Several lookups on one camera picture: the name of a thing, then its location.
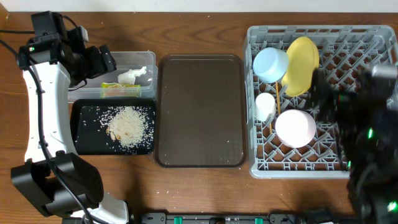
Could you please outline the white paper cup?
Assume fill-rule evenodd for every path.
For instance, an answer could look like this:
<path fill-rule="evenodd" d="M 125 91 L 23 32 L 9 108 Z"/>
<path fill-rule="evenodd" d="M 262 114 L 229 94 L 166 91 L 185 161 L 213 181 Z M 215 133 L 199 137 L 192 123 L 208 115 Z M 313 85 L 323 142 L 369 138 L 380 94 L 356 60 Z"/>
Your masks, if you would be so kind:
<path fill-rule="evenodd" d="M 270 93 L 261 93 L 255 99 L 256 119 L 267 121 L 273 117 L 276 112 L 275 98 Z"/>

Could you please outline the yellow plate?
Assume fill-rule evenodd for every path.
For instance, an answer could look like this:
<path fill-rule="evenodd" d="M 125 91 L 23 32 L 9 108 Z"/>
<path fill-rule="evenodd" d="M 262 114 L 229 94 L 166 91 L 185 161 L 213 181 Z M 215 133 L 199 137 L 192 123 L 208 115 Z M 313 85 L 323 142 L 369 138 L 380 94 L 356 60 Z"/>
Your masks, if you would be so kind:
<path fill-rule="evenodd" d="M 318 49 L 308 37 L 299 37 L 291 43 L 286 53 L 289 66 L 282 78 L 282 85 L 287 86 L 286 95 L 299 96 L 311 87 L 313 71 L 319 67 Z"/>

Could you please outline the white napkin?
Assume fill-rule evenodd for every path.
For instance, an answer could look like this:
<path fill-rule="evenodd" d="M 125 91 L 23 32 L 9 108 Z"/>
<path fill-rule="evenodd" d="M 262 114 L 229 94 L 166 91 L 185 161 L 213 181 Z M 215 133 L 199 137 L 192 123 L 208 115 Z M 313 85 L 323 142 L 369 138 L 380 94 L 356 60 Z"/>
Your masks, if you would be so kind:
<path fill-rule="evenodd" d="M 128 70 L 120 75 L 118 75 L 118 83 L 134 85 L 136 78 L 147 73 L 147 67 L 142 67 L 140 69 Z"/>

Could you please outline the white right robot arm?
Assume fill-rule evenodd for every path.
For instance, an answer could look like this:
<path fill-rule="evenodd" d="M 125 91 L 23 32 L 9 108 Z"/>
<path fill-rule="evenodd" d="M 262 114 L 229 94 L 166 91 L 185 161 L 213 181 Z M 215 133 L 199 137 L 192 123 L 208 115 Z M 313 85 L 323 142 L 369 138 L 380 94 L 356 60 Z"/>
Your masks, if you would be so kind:
<path fill-rule="evenodd" d="M 357 92 L 332 89 L 313 71 L 305 108 L 336 123 L 338 159 L 346 159 L 348 192 L 361 223 L 397 223 L 397 111 L 387 107 L 397 83 L 397 67 L 375 65 L 357 77 Z"/>

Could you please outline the yellow snack wrapper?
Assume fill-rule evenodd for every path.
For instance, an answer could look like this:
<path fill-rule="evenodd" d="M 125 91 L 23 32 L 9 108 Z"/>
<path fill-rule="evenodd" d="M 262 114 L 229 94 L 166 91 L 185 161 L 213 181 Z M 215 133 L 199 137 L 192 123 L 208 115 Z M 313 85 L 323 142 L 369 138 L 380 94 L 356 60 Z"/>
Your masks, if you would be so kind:
<path fill-rule="evenodd" d="M 141 94 L 141 85 L 123 84 L 123 83 L 102 83 L 101 97 L 138 97 Z"/>

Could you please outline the light blue bowl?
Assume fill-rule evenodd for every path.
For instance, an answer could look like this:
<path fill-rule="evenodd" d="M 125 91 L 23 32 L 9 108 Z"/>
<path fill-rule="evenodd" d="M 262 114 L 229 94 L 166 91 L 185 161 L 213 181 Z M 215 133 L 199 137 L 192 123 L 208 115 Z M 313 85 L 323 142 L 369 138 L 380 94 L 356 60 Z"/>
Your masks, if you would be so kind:
<path fill-rule="evenodd" d="M 289 58 L 283 50 L 268 47 L 256 55 L 252 69 L 263 83 L 274 83 L 285 75 L 288 65 Z"/>

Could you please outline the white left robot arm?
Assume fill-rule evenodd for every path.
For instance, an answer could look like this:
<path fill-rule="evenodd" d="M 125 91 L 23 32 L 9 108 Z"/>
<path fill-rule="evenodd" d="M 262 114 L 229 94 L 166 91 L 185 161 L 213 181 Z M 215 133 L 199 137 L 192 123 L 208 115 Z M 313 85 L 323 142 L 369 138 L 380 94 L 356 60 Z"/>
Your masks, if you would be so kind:
<path fill-rule="evenodd" d="M 127 223 L 126 202 L 105 192 L 97 168 L 78 155 L 68 112 L 70 87 L 116 68 L 108 47 L 41 40 L 22 46 L 17 61 L 28 91 L 29 140 L 25 163 L 11 170 L 15 188 L 45 217 Z"/>

